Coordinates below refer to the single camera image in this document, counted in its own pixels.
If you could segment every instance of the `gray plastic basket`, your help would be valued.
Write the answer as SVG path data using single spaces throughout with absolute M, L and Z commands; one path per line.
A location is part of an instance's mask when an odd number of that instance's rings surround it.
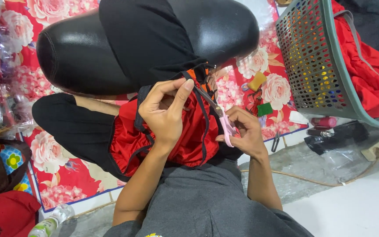
M 276 22 L 299 112 L 358 119 L 379 127 L 353 87 L 341 55 L 331 0 L 294 0 Z

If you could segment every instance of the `black leather seat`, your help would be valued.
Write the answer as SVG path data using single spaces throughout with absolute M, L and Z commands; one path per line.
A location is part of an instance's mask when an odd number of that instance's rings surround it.
M 220 65 L 256 49 L 255 16 L 234 0 L 169 0 L 196 55 Z M 109 46 L 98 9 L 45 28 L 37 53 L 46 78 L 67 91 L 93 95 L 135 92 Z

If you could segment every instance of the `dark red fabric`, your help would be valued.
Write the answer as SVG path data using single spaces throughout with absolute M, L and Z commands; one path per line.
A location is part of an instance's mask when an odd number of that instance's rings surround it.
M 333 13 L 345 9 L 335 0 L 332 0 L 331 3 L 333 5 Z M 344 17 L 342 15 L 335 17 L 334 23 L 336 25 L 336 33 L 347 71 L 349 72 L 362 106 L 371 117 L 377 118 L 379 117 L 379 75 L 373 72 L 371 68 L 359 58 L 352 31 Z M 379 52 L 361 42 L 359 34 L 358 38 L 361 44 L 363 58 L 379 74 Z
M 23 191 L 0 194 L 0 236 L 25 237 L 36 224 L 40 203 Z
M 195 86 L 200 88 L 200 84 L 196 80 L 194 82 Z M 205 164 L 217 153 L 218 142 L 215 141 L 218 135 L 217 122 L 214 116 L 209 114 L 209 104 L 204 99 L 202 100 L 202 106 L 206 110 L 209 120 L 208 132 L 204 138 L 207 154 L 205 159 L 203 160 L 202 137 L 206 130 L 206 119 L 195 93 L 192 92 L 185 104 L 188 111 L 182 111 L 182 135 L 170 153 L 168 161 L 195 167 Z M 131 155 L 136 150 L 150 145 L 150 141 L 145 134 L 134 127 L 136 113 L 137 100 L 132 100 L 121 106 L 119 115 L 114 122 L 115 131 L 109 148 L 121 172 L 129 177 L 135 173 L 140 165 L 140 160 L 136 157 L 131 157 Z M 147 124 L 143 123 L 143 126 L 150 131 L 151 137 L 156 139 Z

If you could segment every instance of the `pink scissors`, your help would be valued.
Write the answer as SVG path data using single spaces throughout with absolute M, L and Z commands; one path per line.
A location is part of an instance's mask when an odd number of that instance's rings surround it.
M 235 128 L 234 124 L 229 123 L 228 115 L 226 115 L 224 113 L 224 110 L 220 106 L 218 106 L 211 99 L 211 97 L 206 92 L 204 92 L 203 89 L 198 89 L 197 87 L 194 87 L 194 88 L 197 89 L 197 91 L 201 94 L 201 96 L 203 96 L 204 100 L 206 100 L 208 102 L 208 104 L 213 108 L 213 110 L 219 116 L 219 120 L 220 120 L 220 123 L 222 124 L 223 131 L 224 131 L 224 140 L 226 142 L 226 145 L 228 145 L 229 147 L 234 147 L 230 143 L 229 136 L 234 136 L 235 134 L 237 134 L 237 132 L 236 132 L 236 128 Z

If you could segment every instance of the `pink scissor handle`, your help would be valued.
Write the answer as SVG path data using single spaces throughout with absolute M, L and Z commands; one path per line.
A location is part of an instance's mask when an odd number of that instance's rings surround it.
M 234 147 L 230 143 L 229 136 L 234 136 L 235 134 L 237 134 L 237 132 L 236 132 L 236 128 L 229 123 L 229 120 L 227 118 L 228 118 L 228 115 L 226 115 L 223 111 L 223 117 L 220 117 L 219 120 L 223 127 L 224 140 L 226 142 L 226 145 L 229 147 Z

